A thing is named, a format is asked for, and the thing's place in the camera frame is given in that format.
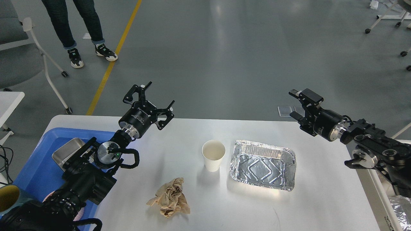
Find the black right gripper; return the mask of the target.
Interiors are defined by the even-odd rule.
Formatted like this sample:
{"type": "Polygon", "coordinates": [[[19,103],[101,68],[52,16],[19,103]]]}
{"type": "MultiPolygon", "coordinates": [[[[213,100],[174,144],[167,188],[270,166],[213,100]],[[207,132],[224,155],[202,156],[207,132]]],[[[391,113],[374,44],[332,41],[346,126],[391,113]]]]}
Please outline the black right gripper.
{"type": "Polygon", "coordinates": [[[334,141],[341,128],[348,123],[340,114],[323,109],[320,104],[324,98],[308,88],[302,91],[292,89],[289,95],[296,98],[304,111],[307,111],[305,117],[296,111],[292,111],[290,116],[297,121],[302,131],[311,136],[320,135],[328,141],[334,141]]]}

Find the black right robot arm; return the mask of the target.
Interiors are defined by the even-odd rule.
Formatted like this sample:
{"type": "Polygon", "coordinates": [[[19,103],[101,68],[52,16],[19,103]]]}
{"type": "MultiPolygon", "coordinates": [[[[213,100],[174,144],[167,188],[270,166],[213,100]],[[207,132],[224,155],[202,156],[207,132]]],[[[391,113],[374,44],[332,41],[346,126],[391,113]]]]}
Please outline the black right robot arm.
{"type": "Polygon", "coordinates": [[[292,89],[289,95],[296,98],[304,110],[304,115],[290,113],[301,130],[328,141],[356,143],[353,158],[344,164],[351,169],[375,169],[392,184],[396,195],[410,197],[410,144],[387,137],[384,130],[364,119],[354,121],[347,115],[322,108],[323,97],[308,88],[292,89]]]}

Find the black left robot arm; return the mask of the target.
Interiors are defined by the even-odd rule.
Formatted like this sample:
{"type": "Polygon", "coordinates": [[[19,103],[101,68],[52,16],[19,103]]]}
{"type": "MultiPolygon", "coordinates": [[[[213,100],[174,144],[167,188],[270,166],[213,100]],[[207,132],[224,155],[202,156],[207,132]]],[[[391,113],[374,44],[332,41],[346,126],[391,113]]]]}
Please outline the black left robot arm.
{"type": "Polygon", "coordinates": [[[79,226],[95,225],[102,229],[97,218],[75,220],[87,201],[99,205],[116,183],[119,168],[133,169],[140,163],[139,152],[128,148],[155,124],[162,130],[174,118],[172,101],[166,108],[157,108],[146,99],[146,85],[133,85],[123,98],[131,108],[119,120],[120,129],[113,137],[98,143],[92,137],[63,162],[65,183],[44,202],[29,200],[16,206],[1,218],[2,231],[77,231],[79,226]]]}

